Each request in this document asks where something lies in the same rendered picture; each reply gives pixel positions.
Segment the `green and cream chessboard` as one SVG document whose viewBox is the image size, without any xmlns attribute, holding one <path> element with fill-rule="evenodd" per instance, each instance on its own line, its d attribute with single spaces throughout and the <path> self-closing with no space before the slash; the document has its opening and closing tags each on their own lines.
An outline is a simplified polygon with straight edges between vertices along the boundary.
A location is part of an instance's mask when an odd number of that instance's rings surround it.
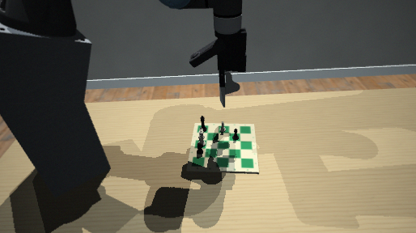
<svg viewBox="0 0 416 233">
<path fill-rule="evenodd" d="M 197 144 L 202 123 L 194 124 L 187 171 L 259 173 L 254 124 L 224 124 L 225 132 L 220 131 L 221 123 L 204 124 L 206 144 L 201 155 L 197 153 Z M 237 140 L 232 138 L 235 128 Z"/>
</svg>

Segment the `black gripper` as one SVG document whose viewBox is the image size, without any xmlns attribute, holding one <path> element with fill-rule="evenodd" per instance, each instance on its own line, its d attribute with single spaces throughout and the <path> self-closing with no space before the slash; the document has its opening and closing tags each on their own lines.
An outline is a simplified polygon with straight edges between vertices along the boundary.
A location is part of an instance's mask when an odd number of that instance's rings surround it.
<svg viewBox="0 0 416 233">
<path fill-rule="evenodd" d="M 225 95 L 240 89 L 239 83 L 232 81 L 232 75 L 228 71 L 246 72 L 247 32 L 245 28 L 241 28 L 234 34 L 220 34 L 214 30 L 214 35 L 219 39 L 223 39 L 226 45 L 226 49 L 217 54 L 220 101 L 225 108 Z M 229 38 L 235 39 L 229 40 Z"/>
</svg>

